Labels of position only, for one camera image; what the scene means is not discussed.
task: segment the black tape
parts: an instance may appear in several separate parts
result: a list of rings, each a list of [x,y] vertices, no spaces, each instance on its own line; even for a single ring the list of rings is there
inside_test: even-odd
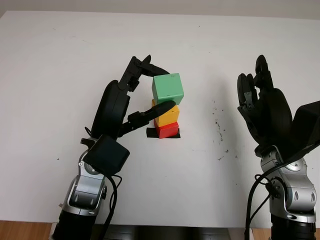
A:
[[[158,136],[158,133],[157,133],[156,128],[154,128],[154,127],[147,127],[147,128],[146,128],[146,137],[147,137],[147,138],[158,139],[159,136]],[[181,138],[181,136],[180,136],[180,128],[178,129],[178,133],[177,133],[176,135],[166,137],[166,139],[180,139],[180,138]]]

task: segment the wire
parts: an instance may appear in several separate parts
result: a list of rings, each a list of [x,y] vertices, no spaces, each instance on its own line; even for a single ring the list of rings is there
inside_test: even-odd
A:
[[[260,177],[260,176],[261,176],[261,174],[256,174],[256,175],[254,175],[254,179],[257,180],[258,177]],[[264,179],[266,179],[268,181],[268,183],[271,184],[271,181],[269,180],[269,178],[265,177]],[[260,181],[259,184],[266,185],[267,183],[264,183],[264,182]]]
[[[255,180],[255,182],[253,183],[251,189],[250,189],[250,193],[249,193],[249,197],[248,197],[248,202],[246,205],[246,217],[245,217],[245,230],[244,230],[244,240],[250,240],[250,214],[251,214],[251,205],[252,205],[252,199],[255,193],[255,190],[257,188],[257,186],[259,185],[259,183],[261,182],[261,180],[263,180],[265,177],[267,177],[269,174],[273,173],[274,171],[281,169],[289,164],[292,164],[293,162],[297,161],[295,158],[291,159],[288,162],[284,162],[281,163],[277,166],[274,166],[272,168],[270,168],[268,171],[266,171],[265,173],[263,173],[262,175],[260,175],[260,177]]]
[[[91,130],[89,128],[87,128],[86,126],[84,127],[85,131],[87,134],[89,134],[89,136],[91,137]]]
[[[118,189],[119,185],[120,185],[121,182],[122,182],[122,177],[119,176],[119,175],[113,175],[113,176],[120,179],[119,183],[116,185],[116,189]],[[110,197],[110,202],[109,202],[109,209],[110,209],[110,210],[111,210],[111,203],[112,203],[113,198],[114,198],[114,192],[111,194],[111,197]]]
[[[260,206],[258,206],[258,208],[255,210],[255,212],[252,214],[252,216],[250,217],[250,223],[252,221],[252,219],[254,219],[255,215],[259,212],[259,210],[265,205],[265,203],[268,201],[268,199],[270,198],[271,194],[269,193],[268,196],[263,200],[263,202],[260,204]]]
[[[109,181],[111,182],[112,184],[112,188],[113,188],[113,195],[114,195],[114,200],[112,202],[112,207],[110,209],[110,212],[109,212],[109,215],[108,217],[106,218],[104,224],[103,224],[103,227],[102,227],[102,230],[100,232],[100,235],[99,235],[99,238],[98,240],[103,240],[105,235],[106,235],[106,232],[108,230],[108,227],[110,225],[110,222],[111,222],[111,219],[114,215],[114,212],[115,212],[115,208],[116,208],[116,203],[117,203],[117,198],[118,198],[118,192],[117,192],[117,186],[116,186],[116,183],[115,183],[115,180],[111,177],[111,176],[105,176],[107,179],[109,179]]]

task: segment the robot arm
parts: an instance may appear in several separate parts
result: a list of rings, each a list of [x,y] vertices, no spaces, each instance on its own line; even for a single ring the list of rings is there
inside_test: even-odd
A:
[[[317,195],[303,157],[320,145],[320,101],[301,106],[293,119],[284,94],[273,86],[263,55],[256,61],[255,72],[255,77],[242,73],[237,81],[238,110],[258,143],[255,154],[261,157],[264,172],[250,191],[245,239],[249,239],[254,190],[267,177],[271,239],[314,240]],[[258,95],[255,87],[260,89]]]
[[[121,170],[130,154],[117,138],[147,125],[176,105],[174,101],[163,102],[146,112],[129,115],[128,122],[123,123],[130,100],[127,93],[136,89],[139,77],[169,74],[150,61],[150,55],[143,61],[133,56],[121,80],[113,80],[107,85],[92,128],[87,130],[90,138],[81,139],[81,144],[88,150],[79,158],[78,175],[69,187],[51,240],[90,240],[101,202],[107,195],[105,178],[110,180],[114,193],[112,208],[99,239],[106,234],[118,195],[112,176]]]

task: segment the white table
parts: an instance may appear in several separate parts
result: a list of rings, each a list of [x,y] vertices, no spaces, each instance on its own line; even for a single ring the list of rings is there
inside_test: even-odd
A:
[[[264,54],[294,114],[320,98],[319,43],[316,20],[7,12],[0,19],[0,219],[58,220],[86,149],[84,126],[91,127],[106,85],[121,78],[132,56],[151,54],[155,65],[180,73],[181,139],[147,138],[141,128],[119,140],[131,154],[112,223],[243,227],[261,168],[237,111],[238,75],[254,73]],[[128,114],[150,108],[151,84],[140,79]],[[305,159],[320,193],[320,149]],[[266,194],[258,189],[252,209]],[[253,226],[270,226],[268,205]]]

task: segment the block tower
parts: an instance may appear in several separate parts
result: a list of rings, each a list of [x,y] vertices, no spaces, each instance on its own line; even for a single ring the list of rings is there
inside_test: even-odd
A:
[[[152,107],[165,101],[175,101],[175,106],[165,114],[154,119],[154,126],[160,139],[172,137],[178,134],[179,108],[184,90],[179,73],[159,75],[153,77],[152,82]]]

